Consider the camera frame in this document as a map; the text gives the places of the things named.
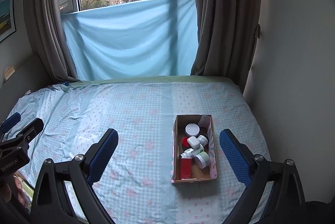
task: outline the open box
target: open box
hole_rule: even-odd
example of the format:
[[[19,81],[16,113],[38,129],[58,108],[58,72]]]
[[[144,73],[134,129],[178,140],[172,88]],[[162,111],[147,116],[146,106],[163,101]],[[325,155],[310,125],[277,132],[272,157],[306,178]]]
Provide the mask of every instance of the open box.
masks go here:
[[[183,153],[182,140],[187,137],[185,134],[185,127],[195,123],[200,127],[200,134],[205,133],[209,138],[208,146],[205,147],[205,152],[210,157],[210,165],[200,169],[192,159],[191,178],[180,179],[180,154]],[[215,133],[213,126],[213,119],[211,115],[201,114],[183,114],[177,115],[173,126],[174,138],[174,159],[173,159],[173,174],[171,178],[172,183],[186,183],[186,182],[210,182],[218,178],[217,174],[217,160],[216,160],[216,145]]]

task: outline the screw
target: screw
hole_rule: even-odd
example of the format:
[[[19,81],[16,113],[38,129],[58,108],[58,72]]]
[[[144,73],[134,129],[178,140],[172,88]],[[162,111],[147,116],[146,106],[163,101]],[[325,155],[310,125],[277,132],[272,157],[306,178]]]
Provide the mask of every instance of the screw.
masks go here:
[[[293,160],[291,160],[291,159],[287,159],[286,160],[286,163],[288,164],[288,165],[294,165],[294,162],[293,162]]]
[[[45,160],[44,160],[44,164],[45,164],[45,165],[51,164],[51,159],[50,159],[50,158],[45,159]]]
[[[84,155],[82,155],[82,154],[78,154],[78,155],[76,155],[76,156],[74,157],[74,159],[75,159],[76,161],[81,161],[82,159],[84,159]]]
[[[260,154],[255,154],[254,158],[255,158],[256,161],[263,161],[264,160],[264,157]]]

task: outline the picture frame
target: picture frame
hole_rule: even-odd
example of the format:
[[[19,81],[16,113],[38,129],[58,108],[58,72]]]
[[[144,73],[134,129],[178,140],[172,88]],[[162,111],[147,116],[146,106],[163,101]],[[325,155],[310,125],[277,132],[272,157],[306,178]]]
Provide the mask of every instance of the picture frame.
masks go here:
[[[0,0],[0,43],[14,32],[14,0]]]

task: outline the bed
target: bed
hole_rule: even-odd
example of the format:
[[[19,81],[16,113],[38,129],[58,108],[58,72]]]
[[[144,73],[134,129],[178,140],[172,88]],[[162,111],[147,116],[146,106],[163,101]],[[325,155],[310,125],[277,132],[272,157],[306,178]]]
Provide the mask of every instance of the bed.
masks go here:
[[[21,122],[6,136],[13,138],[39,117],[45,128],[31,142],[31,161],[20,169],[34,186],[46,158],[71,160],[85,153],[108,128],[119,144],[100,182],[93,189],[115,223],[222,223],[241,196],[239,183],[220,147],[219,179],[210,183],[174,185],[172,127],[177,114],[211,114],[216,142],[229,128],[255,154],[270,159],[263,134],[238,87],[219,77],[147,77],[104,82],[57,84],[18,100],[11,114]],[[71,183],[76,214],[85,218]],[[268,184],[251,222],[257,221],[270,193]]]

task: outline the checkered bed sheet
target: checkered bed sheet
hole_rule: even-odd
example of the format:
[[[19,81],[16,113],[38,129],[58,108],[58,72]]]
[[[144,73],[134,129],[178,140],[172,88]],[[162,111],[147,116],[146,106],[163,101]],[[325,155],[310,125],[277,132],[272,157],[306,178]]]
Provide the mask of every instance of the checkered bed sheet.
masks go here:
[[[222,223],[244,190],[220,147],[219,179],[210,183],[170,183],[172,127],[177,114],[211,114],[216,143],[231,129],[255,154],[269,159],[263,134],[238,87],[232,83],[111,83],[78,88],[54,85],[24,96],[12,110],[21,122],[6,136],[13,138],[34,118],[45,128],[30,144],[31,161],[20,169],[35,185],[46,158],[69,161],[84,154],[108,128],[119,144],[100,182],[93,189],[115,223]],[[85,218],[71,183],[73,208]],[[252,219],[259,219],[270,185]]]

